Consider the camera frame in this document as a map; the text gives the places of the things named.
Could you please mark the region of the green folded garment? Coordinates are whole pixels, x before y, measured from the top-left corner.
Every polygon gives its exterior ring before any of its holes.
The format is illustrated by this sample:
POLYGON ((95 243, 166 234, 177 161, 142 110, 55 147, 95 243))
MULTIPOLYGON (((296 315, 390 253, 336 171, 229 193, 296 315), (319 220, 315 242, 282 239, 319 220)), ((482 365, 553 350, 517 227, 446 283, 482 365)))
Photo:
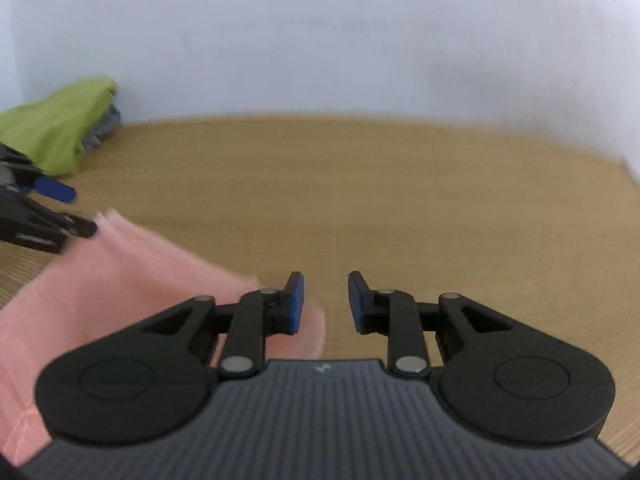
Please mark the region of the green folded garment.
POLYGON ((114 105, 117 84, 105 77, 81 79, 46 98, 1 114, 1 143, 27 155, 51 176, 77 171, 81 140, 114 105))

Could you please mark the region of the pink sheer fabric sheet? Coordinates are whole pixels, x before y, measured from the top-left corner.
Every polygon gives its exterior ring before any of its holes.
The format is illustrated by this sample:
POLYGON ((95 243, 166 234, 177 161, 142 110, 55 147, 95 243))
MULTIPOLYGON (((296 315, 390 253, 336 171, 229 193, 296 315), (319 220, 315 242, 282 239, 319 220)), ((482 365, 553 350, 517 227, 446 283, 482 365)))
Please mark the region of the pink sheer fabric sheet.
POLYGON ((53 359, 189 298, 233 304, 262 286, 117 211, 94 220, 95 237, 74 243, 1 310, 1 453, 14 465, 49 442, 34 387, 53 359))

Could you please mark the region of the grey folded garment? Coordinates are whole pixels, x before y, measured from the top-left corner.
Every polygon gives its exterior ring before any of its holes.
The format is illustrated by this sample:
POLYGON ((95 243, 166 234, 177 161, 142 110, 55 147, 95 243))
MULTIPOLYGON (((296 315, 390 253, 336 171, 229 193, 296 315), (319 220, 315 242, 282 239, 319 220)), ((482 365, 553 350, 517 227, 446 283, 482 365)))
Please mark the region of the grey folded garment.
POLYGON ((114 136, 121 125, 122 114, 120 114, 120 110, 115 105, 111 105, 102 118, 90 127, 82 138, 82 154, 87 156, 98 150, 104 142, 114 136))

